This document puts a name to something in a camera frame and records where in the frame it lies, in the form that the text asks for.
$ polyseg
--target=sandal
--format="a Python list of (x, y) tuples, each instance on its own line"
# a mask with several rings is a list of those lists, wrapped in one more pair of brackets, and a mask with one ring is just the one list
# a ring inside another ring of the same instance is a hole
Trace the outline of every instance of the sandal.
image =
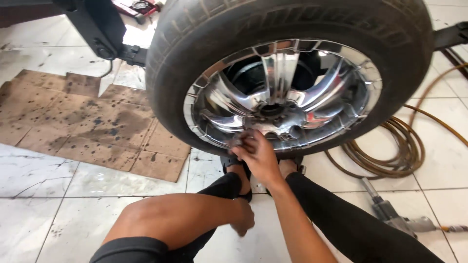
[[(245, 174), (247, 175), (247, 179), (250, 181), (250, 177), (251, 177), (252, 173), (250, 172), (249, 167), (247, 166), (247, 164), (244, 161), (239, 161), (237, 159), (237, 157), (224, 157), (224, 156), (221, 156), (220, 159), (221, 159), (221, 165), (223, 166), (224, 174), (226, 174), (227, 168), (229, 166), (234, 165), (234, 164), (240, 164), (240, 165), (242, 165), (244, 167)], [(253, 197), (252, 189), (250, 189), (250, 192), (248, 192), (246, 195), (238, 195), (237, 197), (238, 198), (243, 198), (243, 199), (247, 200), (250, 203), (250, 201), (252, 201), (252, 197)]]
[[(297, 171), (298, 171), (298, 172), (303, 171), (302, 173), (305, 173), (305, 166), (302, 165), (302, 161), (304, 160), (304, 156), (297, 156), (296, 158), (293, 158), (293, 159), (291, 159), (291, 160), (293, 160), (294, 163), (297, 165)], [(266, 193), (267, 193), (269, 196), (271, 196), (270, 191), (268, 191), (267, 188), (265, 188), (265, 189), (266, 189)]]

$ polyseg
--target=tire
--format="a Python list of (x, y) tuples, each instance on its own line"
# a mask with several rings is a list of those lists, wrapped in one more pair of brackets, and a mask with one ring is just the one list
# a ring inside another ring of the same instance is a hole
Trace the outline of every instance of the tire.
[(188, 128), (183, 101), (200, 74), (224, 57), (274, 40), (318, 38), (350, 46), (369, 57), (383, 82), (377, 105), (344, 135), (279, 158), (336, 147), (377, 127), (422, 82), (434, 48), (422, 0), (169, 0), (146, 61), (151, 106), (172, 134), (216, 155), (226, 150)]

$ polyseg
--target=cardboard sheet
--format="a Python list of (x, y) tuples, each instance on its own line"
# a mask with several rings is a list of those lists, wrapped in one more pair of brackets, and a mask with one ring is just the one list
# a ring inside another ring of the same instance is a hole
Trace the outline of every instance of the cardboard sheet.
[(0, 88), (0, 143), (176, 182), (190, 146), (154, 117), (146, 91), (21, 71)]

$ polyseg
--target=chrome wheel rim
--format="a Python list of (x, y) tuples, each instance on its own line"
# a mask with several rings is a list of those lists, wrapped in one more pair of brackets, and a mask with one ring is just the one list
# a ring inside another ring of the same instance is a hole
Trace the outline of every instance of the chrome wheel rim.
[[(264, 76), (254, 75), (261, 68)], [(241, 77), (251, 85), (239, 84)], [(227, 149), (236, 132), (254, 128), (276, 152), (289, 152), (345, 134), (367, 117), (381, 89), (380, 73), (363, 53), (331, 41), (287, 39), (206, 69), (187, 91), (183, 113), (193, 133), (218, 147)]]

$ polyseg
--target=floor jack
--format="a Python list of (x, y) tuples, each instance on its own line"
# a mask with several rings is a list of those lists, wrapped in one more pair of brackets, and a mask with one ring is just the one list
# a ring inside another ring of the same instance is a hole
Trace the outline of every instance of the floor jack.
[(143, 25), (146, 17), (154, 12), (161, 12), (163, 3), (154, 0), (112, 0), (119, 13), (133, 17), (138, 24)]
[(388, 200), (383, 200), (383, 198), (377, 193), (367, 178), (363, 178), (362, 182), (365, 189), (372, 197), (372, 201), (374, 202), (372, 209), (377, 215), (377, 218), (382, 220), (387, 225), (399, 229), (416, 239), (417, 235), (415, 233), (430, 232), (434, 230), (443, 230), (445, 232), (468, 231), (468, 227), (466, 226), (436, 226), (432, 220), (426, 216), (420, 217), (418, 219), (408, 219), (406, 217), (402, 217), (395, 211), (392, 204)]

